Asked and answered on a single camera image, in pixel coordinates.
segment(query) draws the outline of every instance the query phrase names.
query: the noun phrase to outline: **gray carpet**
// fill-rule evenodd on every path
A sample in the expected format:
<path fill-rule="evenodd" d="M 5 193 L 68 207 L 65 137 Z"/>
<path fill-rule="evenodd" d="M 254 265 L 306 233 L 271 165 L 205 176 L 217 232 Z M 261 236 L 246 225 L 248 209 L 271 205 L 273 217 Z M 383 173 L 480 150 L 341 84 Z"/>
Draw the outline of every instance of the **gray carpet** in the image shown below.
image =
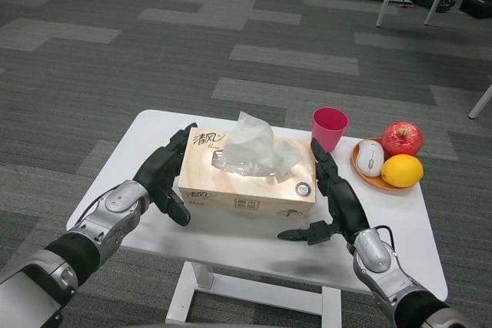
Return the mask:
<path fill-rule="evenodd" d="M 334 105 L 355 137 L 397 120 L 424 129 L 422 188 L 447 302 L 492 321 L 492 107 L 467 118 L 491 83 L 490 20 L 454 9 L 424 27 L 425 10 L 392 5 L 376 29 L 379 6 L 0 0 L 0 267 L 62 233 L 140 111 L 235 119 L 244 110 L 309 129 L 314 109 Z M 118 251 L 65 309 L 64 327 L 164 321 L 181 265 Z M 317 316 L 201 293 L 189 321 L 320 326 Z M 352 293 L 343 293 L 343 323 L 388 326 L 369 297 Z"/>

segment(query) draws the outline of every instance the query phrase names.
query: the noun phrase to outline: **small table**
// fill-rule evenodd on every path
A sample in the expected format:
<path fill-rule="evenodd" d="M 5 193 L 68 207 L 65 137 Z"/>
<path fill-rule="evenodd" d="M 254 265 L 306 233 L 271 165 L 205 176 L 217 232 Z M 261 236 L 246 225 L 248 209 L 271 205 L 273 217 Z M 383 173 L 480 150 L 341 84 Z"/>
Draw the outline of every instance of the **small table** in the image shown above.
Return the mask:
<path fill-rule="evenodd" d="M 234 121 L 177 114 L 141 112 L 67 222 L 73 227 L 82 211 L 100 194 L 133 178 L 148 155 L 166 145 L 179 129 L 196 122 L 199 127 L 230 131 Z M 310 140 L 311 133 L 273 128 L 276 137 Z M 340 175 L 351 182 L 371 225 L 386 224 L 394 232 L 401 266 L 437 298 L 447 298 L 447 286 L 419 184 L 398 193 L 379 191 L 358 177 L 350 153 L 360 139 L 343 137 L 333 151 Z M 322 327 L 341 327 L 341 290 L 369 293 L 355 276 L 352 256 L 342 236 L 309 247 L 305 242 L 277 239 L 283 230 L 307 227 L 310 222 L 331 222 L 327 199 L 306 217 L 273 217 L 190 206 L 191 222 L 180 227 L 151 205 L 138 227 L 123 241 L 126 249 L 186 260 L 171 301 L 166 322 L 186 321 L 194 292 L 214 293 L 321 316 Z M 322 286 L 322 293 L 294 290 L 228 277 L 212 267 L 241 270 Z"/>

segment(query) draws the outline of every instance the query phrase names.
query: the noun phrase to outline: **yellow lemon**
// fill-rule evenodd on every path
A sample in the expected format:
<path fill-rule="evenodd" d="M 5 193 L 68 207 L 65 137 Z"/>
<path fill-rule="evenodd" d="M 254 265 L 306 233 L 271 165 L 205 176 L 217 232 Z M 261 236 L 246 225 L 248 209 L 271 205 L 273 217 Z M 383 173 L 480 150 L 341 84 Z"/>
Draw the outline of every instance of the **yellow lemon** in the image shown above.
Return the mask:
<path fill-rule="evenodd" d="M 424 176 L 424 166 L 411 155 L 395 155 L 384 162 L 381 176 L 385 182 L 393 186 L 410 187 Z"/>

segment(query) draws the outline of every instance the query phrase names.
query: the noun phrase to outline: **red apple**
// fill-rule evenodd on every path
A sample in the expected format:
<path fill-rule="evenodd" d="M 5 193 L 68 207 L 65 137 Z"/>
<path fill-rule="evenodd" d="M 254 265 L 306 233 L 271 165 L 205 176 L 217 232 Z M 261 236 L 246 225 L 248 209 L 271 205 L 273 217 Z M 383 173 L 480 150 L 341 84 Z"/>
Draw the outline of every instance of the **red apple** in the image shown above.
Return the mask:
<path fill-rule="evenodd" d="M 410 122 L 395 122 L 386 129 L 381 145 L 388 155 L 415 155 L 424 145 L 424 134 Z"/>

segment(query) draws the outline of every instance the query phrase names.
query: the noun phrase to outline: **robotic arm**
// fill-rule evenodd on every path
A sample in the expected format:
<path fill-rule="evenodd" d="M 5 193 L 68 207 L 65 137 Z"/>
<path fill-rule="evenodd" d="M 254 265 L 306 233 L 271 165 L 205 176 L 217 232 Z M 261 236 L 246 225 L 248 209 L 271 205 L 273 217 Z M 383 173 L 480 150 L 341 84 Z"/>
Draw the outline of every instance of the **robotic arm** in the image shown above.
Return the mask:
<path fill-rule="evenodd" d="M 342 234 L 354 256 L 356 275 L 371 290 L 377 306 L 397 328 L 477 327 L 403 271 L 394 245 L 379 237 L 377 229 L 385 226 L 369 226 L 354 189 L 338 176 L 333 157 L 316 140 L 311 142 L 311 149 L 317 161 L 317 186 L 328 198 L 333 222 L 327 224 L 322 220 L 312 223 L 307 230 L 286 230 L 278 238 L 306 240 L 307 244 L 314 245 L 330 240 L 333 234 Z"/>
<path fill-rule="evenodd" d="M 0 274 L 0 325 L 59 326 L 63 307 L 137 227 L 151 202 L 181 226 L 189 223 L 190 214 L 172 185 L 181 170 L 191 127 L 196 124 L 180 130 L 167 146 L 157 149 L 133 180 L 89 204 L 72 229 Z"/>
<path fill-rule="evenodd" d="M 0 273 L 0 323 L 13 328 L 50 328 L 62 323 L 62 309 L 77 289 L 120 247 L 140 216 L 154 202 L 181 226 L 190 214 L 172 190 L 179 175 L 192 124 L 157 149 L 131 181 L 99 196 L 75 226 L 28 259 Z M 372 291 L 377 305 L 397 328 L 475 328 L 466 317 L 439 301 L 408 276 L 394 248 L 371 228 L 350 184 L 338 176 L 333 158 L 317 141 L 317 185 L 328 197 L 332 224 L 312 223 L 307 230 L 287 230 L 283 240 L 318 244 L 342 234 L 354 255 L 354 271 Z"/>

